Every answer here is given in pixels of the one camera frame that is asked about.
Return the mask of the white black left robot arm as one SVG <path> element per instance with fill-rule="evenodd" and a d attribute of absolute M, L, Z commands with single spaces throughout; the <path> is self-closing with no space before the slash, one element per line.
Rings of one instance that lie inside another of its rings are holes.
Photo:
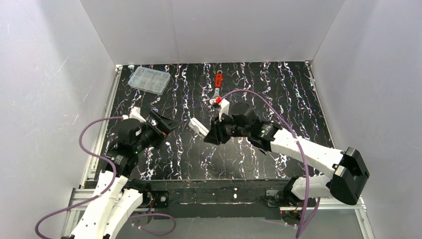
<path fill-rule="evenodd" d="M 117 119 L 115 138 L 103 157 L 107 165 L 69 239 L 114 239 L 136 208 L 154 202 L 150 183 L 129 178 L 139 154 L 159 148 L 179 124 L 155 111 L 146 119 L 137 110 Z"/>

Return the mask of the white remote control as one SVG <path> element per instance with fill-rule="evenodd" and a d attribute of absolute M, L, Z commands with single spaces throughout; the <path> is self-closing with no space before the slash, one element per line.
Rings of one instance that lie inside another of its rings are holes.
<path fill-rule="evenodd" d="M 209 133 L 209 130 L 201 122 L 199 122 L 196 118 L 190 119 L 189 127 L 196 134 L 198 134 L 201 138 L 205 138 Z"/>

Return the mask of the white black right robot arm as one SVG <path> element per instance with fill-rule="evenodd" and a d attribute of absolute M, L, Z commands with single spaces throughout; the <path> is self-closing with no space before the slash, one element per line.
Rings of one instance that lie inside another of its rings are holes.
<path fill-rule="evenodd" d="M 370 177 L 359 150 L 328 148 L 300 136 L 293 136 L 278 123 L 261 120 L 246 103 L 229 106 L 227 100 L 211 101 L 218 115 L 203 133 L 204 142 L 220 145 L 233 137 L 245 137 L 262 152 L 282 154 L 317 169 L 320 176 L 294 177 L 283 196 L 291 201 L 333 197 L 347 205 L 356 205 Z"/>

